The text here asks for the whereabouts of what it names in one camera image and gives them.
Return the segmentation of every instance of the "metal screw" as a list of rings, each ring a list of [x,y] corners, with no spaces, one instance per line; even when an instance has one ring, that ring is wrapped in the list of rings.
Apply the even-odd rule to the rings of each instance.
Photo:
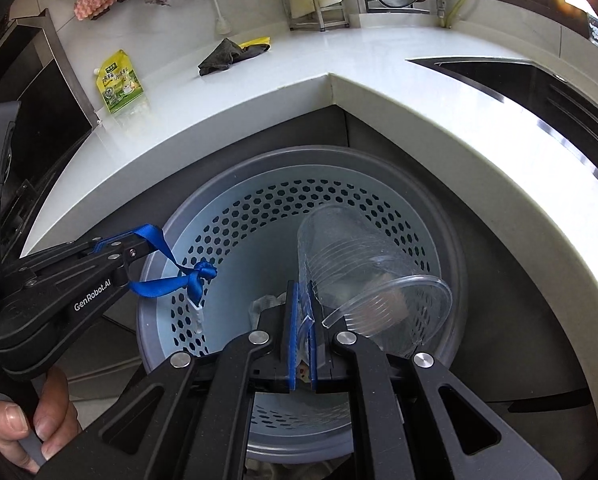
[[[336,334],[336,340],[342,345],[353,345],[356,343],[356,334],[352,332],[339,332]]]
[[[263,345],[270,340],[270,336],[268,335],[268,332],[264,332],[263,330],[255,330],[254,332],[250,332],[248,340],[253,345]]]
[[[187,352],[177,352],[170,358],[170,364],[175,368],[185,368],[191,362],[192,358]]]
[[[429,368],[434,364],[434,358],[425,352],[419,352],[412,360],[415,362],[415,365],[420,368]]]

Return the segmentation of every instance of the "yellow seasoning packet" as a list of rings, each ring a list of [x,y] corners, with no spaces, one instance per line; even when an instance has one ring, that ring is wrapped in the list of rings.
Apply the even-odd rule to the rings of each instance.
[[[115,52],[96,71],[96,87],[111,114],[143,93],[130,58],[123,50]]]

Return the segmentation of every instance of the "white wall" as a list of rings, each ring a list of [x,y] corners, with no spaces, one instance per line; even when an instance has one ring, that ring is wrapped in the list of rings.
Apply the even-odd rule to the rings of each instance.
[[[95,109],[103,101],[95,87],[93,69],[117,50],[130,56],[138,77],[162,68],[199,47],[219,43],[214,33],[215,11],[210,0],[169,0],[170,6],[143,0],[114,4],[98,20],[74,17],[76,0],[16,0],[10,18],[38,14],[46,7],[68,59]],[[281,0],[219,0],[232,24],[232,35],[271,23],[284,22]]]

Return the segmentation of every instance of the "human hand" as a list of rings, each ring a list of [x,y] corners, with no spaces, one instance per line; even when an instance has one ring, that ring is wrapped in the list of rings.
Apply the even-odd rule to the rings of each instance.
[[[81,432],[77,410],[68,395],[68,381],[57,367],[48,370],[32,423],[35,433],[44,441],[41,453],[46,460]],[[0,452],[13,464],[36,473],[39,465],[18,442],[30,431],[21,408],[12,402],[0,400]]]

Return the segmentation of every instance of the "white countertop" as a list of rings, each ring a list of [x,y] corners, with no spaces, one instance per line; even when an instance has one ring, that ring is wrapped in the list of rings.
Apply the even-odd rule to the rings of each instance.
[[[142,78],[145,99],[103,120],[55,184],[24,254],[79,237],[236,140],[337,104],[432,171],[514,254],[570,338],[598,416],[598,180],[522,108],[406,61],[524,56],[438,28],[285,33],[269,52],[200,78],[211,50]]]

